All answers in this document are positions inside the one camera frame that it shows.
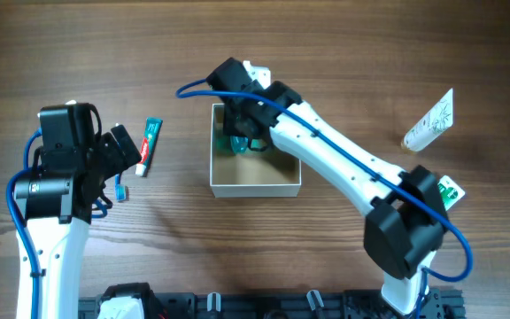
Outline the teal mouthwash bottle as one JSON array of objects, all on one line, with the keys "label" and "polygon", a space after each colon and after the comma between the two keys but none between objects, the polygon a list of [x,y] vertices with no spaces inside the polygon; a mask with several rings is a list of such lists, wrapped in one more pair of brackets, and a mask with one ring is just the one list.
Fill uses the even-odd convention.
[{"label": "teal mouthwash bottle", "polygon": [[244,155],[254,152],[265,152],[269,146],[260,139],[221,135],[215,139],[215,148],[218,152],[225,155]]}]

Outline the white lotion tube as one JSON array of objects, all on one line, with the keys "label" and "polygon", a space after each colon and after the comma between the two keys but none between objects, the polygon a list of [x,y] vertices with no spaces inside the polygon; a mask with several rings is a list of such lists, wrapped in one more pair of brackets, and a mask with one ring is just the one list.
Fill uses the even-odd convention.
[{"label": "white lotion tube", "polygon": [[453,125],[453,89],[442,98],[404,135],[401,147],[420,152]]}]

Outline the green soap box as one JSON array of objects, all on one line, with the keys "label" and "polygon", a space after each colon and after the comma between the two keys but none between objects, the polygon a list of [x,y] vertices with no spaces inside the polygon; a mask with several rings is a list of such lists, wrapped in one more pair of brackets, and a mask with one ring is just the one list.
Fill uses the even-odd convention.
[{"label": "green soap box", "polygon": [[448,175],[443,175],[438,181],[437,186],[446,211],[449,211],[466,194]]}]

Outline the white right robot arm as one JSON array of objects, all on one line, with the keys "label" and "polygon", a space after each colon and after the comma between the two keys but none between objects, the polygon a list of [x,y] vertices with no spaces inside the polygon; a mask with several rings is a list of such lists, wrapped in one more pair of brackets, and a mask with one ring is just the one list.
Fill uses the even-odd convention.
[{"label": "white right robot arm", "polygon": [[206,78],[224,105],[225,134],[263,140],[296,157],[341,191],[365,219],[364,248],[384,273],[381,294],[401,315],[419,308],[424,274],[449,230],[438,180],[365,151],[337,132],[294,89],[262,83],[229,58]]}]

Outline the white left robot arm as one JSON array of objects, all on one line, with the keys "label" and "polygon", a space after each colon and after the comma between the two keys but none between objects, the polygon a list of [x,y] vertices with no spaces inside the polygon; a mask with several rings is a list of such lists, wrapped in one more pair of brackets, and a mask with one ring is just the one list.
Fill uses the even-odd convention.
[{"label": "white left robot arm", "polygon": [[36,150],[8,183],[6,201],[19,241],[18,318],[75,318],[89,227],[112,206],[108,179],[141,155],[123,126],[105,131],[90,103],[46,106]]}]

